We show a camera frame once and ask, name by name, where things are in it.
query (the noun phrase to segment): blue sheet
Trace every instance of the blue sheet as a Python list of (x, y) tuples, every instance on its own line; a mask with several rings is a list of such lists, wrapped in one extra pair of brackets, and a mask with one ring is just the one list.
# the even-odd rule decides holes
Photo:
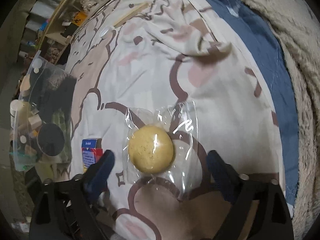
[(286, 201), (294, 205), (298, 188), (298, 115), (282, 48), (267, 22), (240, 0), (207, 0), (240, 36), (271, 92), (279, 122), (286, 180)]

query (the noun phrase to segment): bed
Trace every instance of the bed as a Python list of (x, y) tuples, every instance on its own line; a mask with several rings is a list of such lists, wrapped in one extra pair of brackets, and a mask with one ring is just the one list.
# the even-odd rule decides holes
[[(72, 41), (66, 71), (77, 78), (73, 159), (59, 179), (83, 172), (82, 139), (102, 138), (116, 164), (99, 202), (99, 220), (126, 239), (214, 236), (230, 204), (210, 190), (205, 156), (212, 149), (238, 173), (279, 181), (296, 239), (317, 215), (317, 202), (307, 194), (317, 193), (310, 188), (317, 171), (310, 105), (317, 98), (312, 64), (318, 51), (313, 44), (302, 47), (300, 33), (271, 17), (270, 4), (258, 8), (255, 0), (242, 1), (260, 9), (260, 16), (241, 0), (111, 0)], [(148, 7), (110, 29), (141, 3)], [(319, 28), (312, 20), (310, 33)], [(126, 183), (121, 151), (128, 108), (153, 112), (185, 100), (197, 109), (199, 160), (191, 199), (177, 202), (164, 185)]]

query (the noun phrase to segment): small box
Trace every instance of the small box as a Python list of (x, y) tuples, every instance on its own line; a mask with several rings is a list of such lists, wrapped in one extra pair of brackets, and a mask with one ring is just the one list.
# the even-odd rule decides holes
[(82, 162), (83, 171), (86, 172), (91, 164), (97, 163), (103, 155), (101, 148), (101, 138), (91, 138), (82, 140)]

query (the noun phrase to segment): cartoon pattern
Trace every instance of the cartoon pattern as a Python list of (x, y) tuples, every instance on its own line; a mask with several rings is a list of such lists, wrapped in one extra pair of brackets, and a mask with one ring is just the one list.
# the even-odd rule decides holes
[[(149, 7), (106, 32), (142, 2)], [(239, 173), (277, 178), (285, 185), (268, 87), (241, 39), (205, 0), (111, 0), (75, 35), (66, 70), (77, 77), (73, 159), (60, 179), (82, 173), (82, 139), (101, 137), (116, 163), (98, 219), (126, 239), (215, 235), (230, 204), (210, 187), (205, 158), (211, 149)], [(178, 201), (178, 189), (165, 179), (156, 185), (148, 184), (149, 178), (125, 183), (121, 153), (127, 108), (153, 112), (186, 99), (194, 100), (199, 122), (197, 183), (190, 200)], [(132, 118), (138, 127), (144, 125), (134, 113)], [(180, 140), (179, 134), (169, 133)]]

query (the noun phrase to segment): clear plastic bag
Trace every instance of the clear plastic bag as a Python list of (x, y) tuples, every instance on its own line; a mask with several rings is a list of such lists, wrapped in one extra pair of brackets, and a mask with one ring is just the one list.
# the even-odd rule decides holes
[[(199, 161), (197, 157), (198, 124), (194, 102), (180, 102), (175, 106), (163, 107), (154, 113), (146, 109), (130, 108), (127, 109), (125, 121), (128, 130), (126, 130), (124, 136), (122, 150), (124, 181), (130, 184), (138, 183), (139, 181), (163, 186), (166, 184), (166, 187), (174, 189), (175, 197), (180, 200), (188, 199), (188, 193), (192, 189), (195, 180), (194, 170)], [(132, 163), (133, 154), (129, 154), (129, 151), (132, 151), (132, 147), (129, 146), (130, 140), (133, 140), (133, 138), (136, 140), (137, 138), (134, 133), (143, 127), (145, 129), (146, 126), (151, 125), (163, 129), (173, 144), (173, 158), (169, 166), (164, 167), (162, 172), (156, 174), (139, 170)], [(145, 150), (142, 145), (146, 142), (145, 140), (147, 139), (143, 137), (141, 143), (142, 151)], [(154, 135), (150, 145), (153, 153), (149, 152), (149, 156), (153, 157), (156, 147), (161, 143), (157, 141), (157, 135)]]

